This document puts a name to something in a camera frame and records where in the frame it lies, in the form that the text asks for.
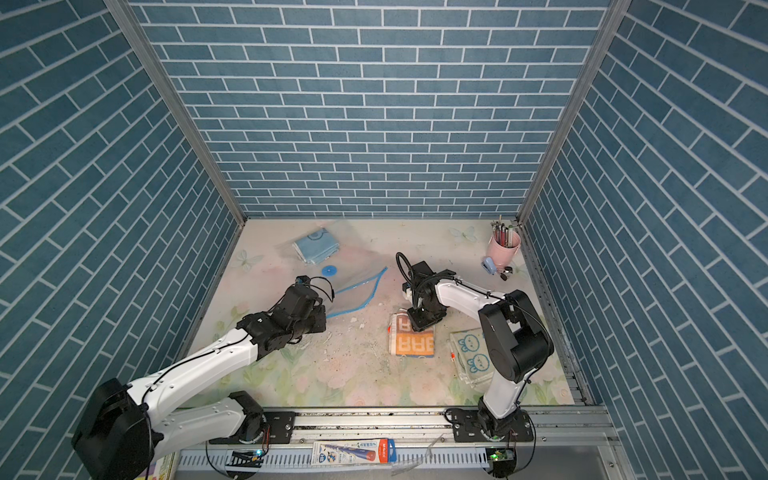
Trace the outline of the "orange white towel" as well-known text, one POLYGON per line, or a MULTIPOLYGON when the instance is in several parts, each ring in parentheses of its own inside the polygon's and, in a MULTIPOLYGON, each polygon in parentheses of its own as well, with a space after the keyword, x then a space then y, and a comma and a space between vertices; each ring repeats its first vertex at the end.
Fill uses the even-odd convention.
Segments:
POLYGON ((435 328, 414 330, 405 311, 398 311, 390 317, 388 335, 391 355, 431 358, 435 354, 435 328))

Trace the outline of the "light blue towel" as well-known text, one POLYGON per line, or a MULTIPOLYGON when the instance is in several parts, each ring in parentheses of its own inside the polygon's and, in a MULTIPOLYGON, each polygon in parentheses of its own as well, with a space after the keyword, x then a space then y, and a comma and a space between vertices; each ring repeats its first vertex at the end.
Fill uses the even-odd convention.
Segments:
POLYGON ((295 240, 292 246, 306 264, 322 263, 340 248, 338 240, 326 228, 295 240))

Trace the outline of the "clear vacuum bag blue zipper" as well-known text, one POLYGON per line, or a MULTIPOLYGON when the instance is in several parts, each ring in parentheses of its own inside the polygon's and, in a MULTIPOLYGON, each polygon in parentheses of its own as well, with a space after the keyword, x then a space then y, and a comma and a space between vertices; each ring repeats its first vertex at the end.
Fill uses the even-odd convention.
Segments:
POLYGON ((374 298, 380 280, 388 270, 387 258, 373 250, 360 229, 348 220, 315 226, 287 242, 282 254, 293 261, 300 275, 312 279, 325 301, 328 318, 351 314, 365 308, 374 298), (304 263, 293 242, 321 228, 326 228, 339 242, 339 250, 319 264, 304 263))

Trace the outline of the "pale green bunny towel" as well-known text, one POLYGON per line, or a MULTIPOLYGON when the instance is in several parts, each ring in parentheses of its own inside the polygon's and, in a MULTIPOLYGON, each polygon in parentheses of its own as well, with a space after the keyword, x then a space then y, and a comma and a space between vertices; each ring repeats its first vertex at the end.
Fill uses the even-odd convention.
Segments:
POLYGON ((475 389, 491 381, 495 369, 481 328, 452 332, 448 342, 462 381, 475 389))

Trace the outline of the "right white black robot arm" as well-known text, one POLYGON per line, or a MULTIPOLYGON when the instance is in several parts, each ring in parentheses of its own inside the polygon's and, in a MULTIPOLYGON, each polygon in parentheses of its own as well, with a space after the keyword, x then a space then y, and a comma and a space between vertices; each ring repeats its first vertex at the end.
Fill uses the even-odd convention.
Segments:
POLYGON ((521 290, 492 292, 460 279, 452 270, 433 271, 426 262, 410 263, 405 254, 395 254, 404 278, 402 290, 411 301, 407 315, 414 330, 427 330, 442 321, 451 309, 477 321, 486 342, 494 374, 478 403, 471 423, 453 416, 454 438, 464 441, 463 430, 477 430, 488 439, 529 441, 535 437, 525 425, 520 397, 534 373, 554 353, 554 343, 521 290))

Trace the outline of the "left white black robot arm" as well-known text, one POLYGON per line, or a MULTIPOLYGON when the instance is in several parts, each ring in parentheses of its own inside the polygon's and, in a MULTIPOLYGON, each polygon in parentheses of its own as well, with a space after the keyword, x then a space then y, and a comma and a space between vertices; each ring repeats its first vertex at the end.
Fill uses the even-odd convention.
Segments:
POLYGON ((162 457, 214 439, 266 445, 271 432, 264 409, 245 391, 203 407, 183 405, 230 373, 324 332, 323 301, 332 297, 299 277, 268 310, 244 316, 188 357, 126 384, 112 378, 99 385, 72 438, 90 477, 133 479, 162 457))

